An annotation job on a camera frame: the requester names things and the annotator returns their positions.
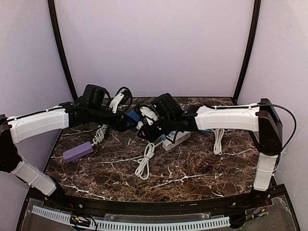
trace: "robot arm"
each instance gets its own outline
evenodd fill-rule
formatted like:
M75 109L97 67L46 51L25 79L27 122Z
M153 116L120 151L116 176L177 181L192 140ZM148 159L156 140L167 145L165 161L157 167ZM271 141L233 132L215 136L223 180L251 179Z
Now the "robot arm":
M240 106L193 105L183 111L167 93L152 102L160 118L151 125L143 125L138 136L153 142L172 131L177 134L227 128L258 132L259 161L254 190L265 192L282 151L282 123L274 108L266 106L270 104L269 100L262 99L260 103Z
M109 100L107 106L102 106L105 94L110 99L105 88L87 85L83 96L74 103L63 103L19 117L6 118L5 115L0 115L0 171L13 173L29 186L50 196L57 189L56 183L20 156L15 145L29 137L48 131L71 128L88 122L99 125L108 124L118 131L135 127L136 122L124 112L117 113L119 105L123 105L129 98L132 100L130 91L127 88L124 91L119 90L117 96ZM119 101L119 94L125 100Z

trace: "white power strip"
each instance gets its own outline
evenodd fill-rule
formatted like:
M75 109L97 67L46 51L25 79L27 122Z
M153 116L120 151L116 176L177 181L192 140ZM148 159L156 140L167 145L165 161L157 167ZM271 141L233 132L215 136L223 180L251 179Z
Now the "white power strip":
M171 148L174 148L178 144L182 143L184 140L187 140L190 136L191 136L191 132L190 131L179 132L177 134L177 139L175 140L175 143L172 143L169 140L164 140L163 141L163 148L166 151L169 151ZM168 138L170 140L173 140L174 139L174 134L169 135Z

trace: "wire bundle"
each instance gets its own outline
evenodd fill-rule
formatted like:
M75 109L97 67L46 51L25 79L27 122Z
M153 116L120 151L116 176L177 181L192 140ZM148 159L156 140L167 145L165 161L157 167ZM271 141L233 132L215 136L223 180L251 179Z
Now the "wire bundle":
M215 134L215 144L214 144L214 154L215 155L222 155L222 147L221 147L221 140L223 137L223 134L225 132L225 129L211 129Z
M102 142L103 139L105 138L105 134L107 131L108 126L107 125L102 125L97 131L96 134L93 138L93 143L92 146L97 145L98 143Z
M135 175L142 180L147 180L150 176L150 166L149 161L154 156L155 147L160 145L163 141L160 141L157 145L150 143L144 149L144 157L137 160L139 166L135 171ZM142 177L143 172L147 168L147 175L146 177Z

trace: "black plastic base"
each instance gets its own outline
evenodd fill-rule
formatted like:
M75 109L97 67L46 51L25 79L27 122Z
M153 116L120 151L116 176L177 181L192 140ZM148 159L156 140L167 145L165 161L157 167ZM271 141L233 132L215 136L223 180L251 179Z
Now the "black plastic base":
M296 229L300 231L290 197L287 193L284 184L273 186L269 190L269 195L270 198L285 195L289 207L291 209ZM44 201L45 196L35 189L29 190L18 221L18 226L16 229L18 231L21 230L21 224L24 219L25 211L28 205L28 200L30 198ZM68 195L64 196L64 200L67 201L67 203L71 203L74 206L74 208L80 208L79 205L82 205L82 208L80 209L81 211L101 218L103 218L105 214L162 216L162 215L211 213L211 216L224 215L226 217L230 217L232 221L240 216L245 215L245 210L247 209L247 207L241 206L241 203L245 201L250 201L251 194L246 193L246 194L217 198L217 199L187 201L187 202L171 202L171 203L115 202L115 201L86 199ZM45 201L44 205L47 207L59 209L56 205L54 205L52 202L49 201Z

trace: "black metal frame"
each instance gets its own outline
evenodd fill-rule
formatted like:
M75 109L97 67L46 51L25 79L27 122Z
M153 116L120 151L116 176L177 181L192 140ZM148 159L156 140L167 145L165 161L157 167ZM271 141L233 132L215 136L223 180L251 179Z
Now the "black metal frame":
M78 98L76 88L74 86L74 82L72 79L71 72L69 70L69 66L67 63L62 39L61 39L61 33L60 33L60 28L58 24L58 18L57 18L57 12L56 12L56 7L54 4L54 0L48 0L48 7L49 7L49 13L50 13L50 19L51 19L51 24L52 24L52 29L53 29L53 34L54 38L56 40L60 60L62 63L62 68L65 74L65 78L69 87L69 90L71 91L71 95L73 97L73 100L76 100Z
M250 60L250 55L252 52L252 47L253 47L254 40L255 40L257 23L258 23L259 12L260 12L260 5L261 5L261 0L255 0L244 60L243 60L241 72L238 78L238 82L235 88L235 92L232 97L233 103L237 102L239 95L241 93L244 79L245 79L246 71L248 68L249 60ZM48 0L48 6L49 6L49 12L50 12L50 17L51 17L54 38L57 43L57 48L58 48L59 56L61 59L62 67L65 73L66 81L71 91L72 97L75 100L78 98L77 91L76 91L76 88L75 88L75 85L72 79L72 75L70 73L69 66L67 63L67 59L66 59L66 55L65 55L65 51L63 47L63 42L61 39L60 28L58 24L57 12L55 8L54 0Z

